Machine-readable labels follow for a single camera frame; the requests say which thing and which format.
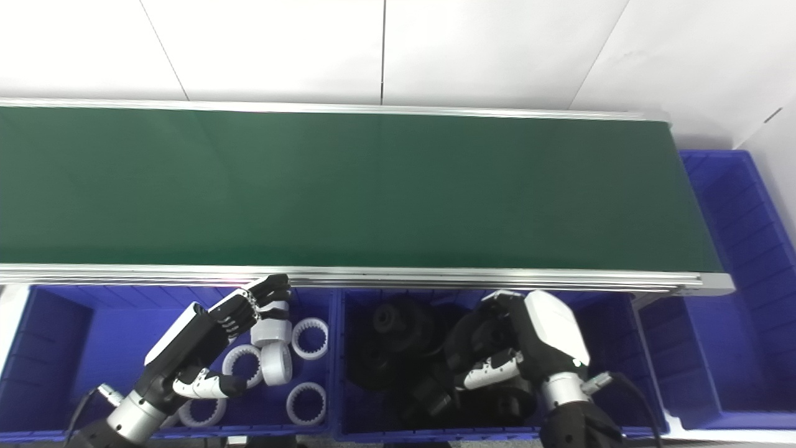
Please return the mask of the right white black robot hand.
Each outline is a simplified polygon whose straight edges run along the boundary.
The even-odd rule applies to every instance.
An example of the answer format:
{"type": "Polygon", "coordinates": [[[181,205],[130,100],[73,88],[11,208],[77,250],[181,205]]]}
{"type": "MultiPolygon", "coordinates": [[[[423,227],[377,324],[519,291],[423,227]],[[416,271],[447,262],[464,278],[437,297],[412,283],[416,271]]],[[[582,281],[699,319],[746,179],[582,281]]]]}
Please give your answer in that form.
{"type": "Polygon", "coordinates": [[[449,354],[455,388],[476,390],[521,377],[539,388],[554,379],[582,385],[590,355],[574,313],[543,290],[498,290],[461,318],[460,354],[449,354]]]}

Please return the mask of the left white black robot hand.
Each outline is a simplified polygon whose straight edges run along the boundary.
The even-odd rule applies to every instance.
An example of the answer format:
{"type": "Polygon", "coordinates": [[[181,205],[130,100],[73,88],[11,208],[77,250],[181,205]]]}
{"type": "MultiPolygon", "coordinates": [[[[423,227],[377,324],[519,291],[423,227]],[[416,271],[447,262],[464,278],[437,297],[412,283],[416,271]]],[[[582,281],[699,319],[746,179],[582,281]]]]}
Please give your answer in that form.
{"type": "Polygon", "coordinates": [[[175,383],[193,383],[258,321],[286,318],[286,312],[262,309],[289,300],[289,277],[276,273],[237,287],[210,309],[191,303],[145,357],[143,374],[134,386],[136,393],[153,405],[176,405],[175,383]]]}

